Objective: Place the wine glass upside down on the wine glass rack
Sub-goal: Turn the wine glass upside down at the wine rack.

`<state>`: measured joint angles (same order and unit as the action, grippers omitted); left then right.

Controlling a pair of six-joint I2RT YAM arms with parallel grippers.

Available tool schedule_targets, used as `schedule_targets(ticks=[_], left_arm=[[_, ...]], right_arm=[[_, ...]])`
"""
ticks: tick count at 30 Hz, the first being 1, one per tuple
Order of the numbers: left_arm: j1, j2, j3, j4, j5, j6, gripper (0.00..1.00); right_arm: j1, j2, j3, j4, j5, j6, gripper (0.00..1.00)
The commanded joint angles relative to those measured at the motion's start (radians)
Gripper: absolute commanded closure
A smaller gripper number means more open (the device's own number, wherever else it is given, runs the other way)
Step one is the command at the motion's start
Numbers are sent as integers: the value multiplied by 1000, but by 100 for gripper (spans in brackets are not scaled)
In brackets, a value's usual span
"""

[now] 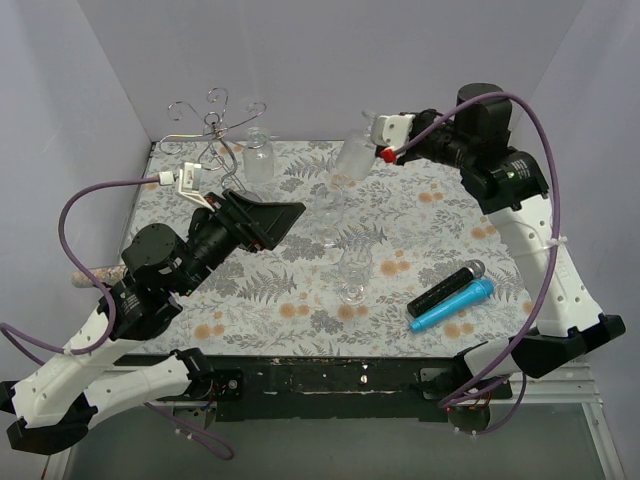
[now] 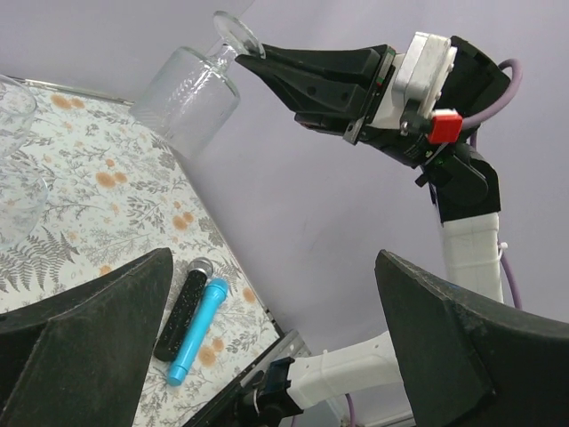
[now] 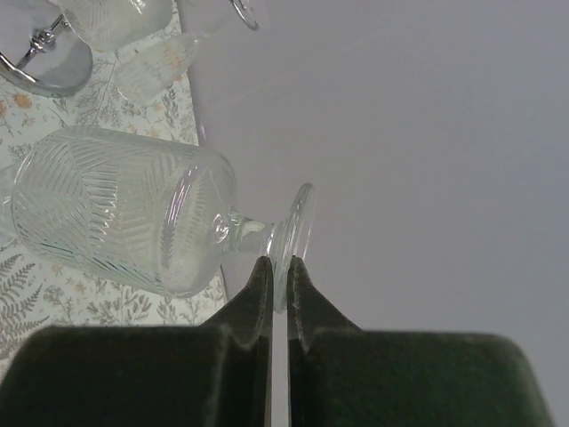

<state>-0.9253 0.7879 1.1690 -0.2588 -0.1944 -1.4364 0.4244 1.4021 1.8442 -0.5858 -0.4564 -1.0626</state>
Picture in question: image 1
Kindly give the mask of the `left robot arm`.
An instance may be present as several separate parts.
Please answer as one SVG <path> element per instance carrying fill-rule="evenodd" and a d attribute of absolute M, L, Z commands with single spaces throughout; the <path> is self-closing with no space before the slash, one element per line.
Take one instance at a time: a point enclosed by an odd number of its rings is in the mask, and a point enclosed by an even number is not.
<path fill-rule="evenodd" d="M 274 249 L 306 208 L 262 203 L 226 190 L 207 194 L 186 238 L 154 223 L 122 253 L 125 276 L 108 288 L 83 327 L 29 377 L 1 384 L 1 408 L 15 416 L 13 449 L 52 455 L 102 421 L 143 403 L 210 395 L 214 369 L 197 348 L 174 350 L 151 367 L 104 378 L 125 354 L 164 333 L 191 295 L 236 249 Z"/>

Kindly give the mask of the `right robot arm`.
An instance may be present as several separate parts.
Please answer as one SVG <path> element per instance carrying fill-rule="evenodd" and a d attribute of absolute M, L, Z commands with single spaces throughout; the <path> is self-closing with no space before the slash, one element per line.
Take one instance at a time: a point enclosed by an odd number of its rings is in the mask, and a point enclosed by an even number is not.
<path fill-rule="evenodd" d="M 533 110 L 487 83 L 459 89 L 456 106 L 407 114 L 394 148 L 403 165 L 424 158 L 457 169 L 461 184 L 497 229 L 534 303 L 513 336 L 458 353 L 433 385 L 443 403 L 475 397 L 490 379 L 540 378 L 622 336 L 582 281 L 561 236 L 559 185 L 546 133 Z"/>

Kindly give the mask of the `patterned tumbler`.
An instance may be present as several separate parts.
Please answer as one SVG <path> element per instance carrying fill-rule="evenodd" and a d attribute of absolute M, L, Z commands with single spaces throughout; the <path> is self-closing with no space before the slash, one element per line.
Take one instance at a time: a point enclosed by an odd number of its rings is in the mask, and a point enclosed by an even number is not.
<path fill-rule="evenodd" d="M 251 183 L 264 183 L 271 180 L 275 172 L 275 155 L 270 132 L 260 127 L 251 127 L 246 131 L 243 149 L 245 178 Z"/>
<path fill-rule="evenodd" d="M 362 112 L 365 124 L 362 128 L 352 130 L 345 139 L 339 153 L 351 158 L 356 182 L 363 181 L 369 175 L 375 163 L 376 146 L 370 138 L 370 130 L 375 113 L 369 110 Z"/>

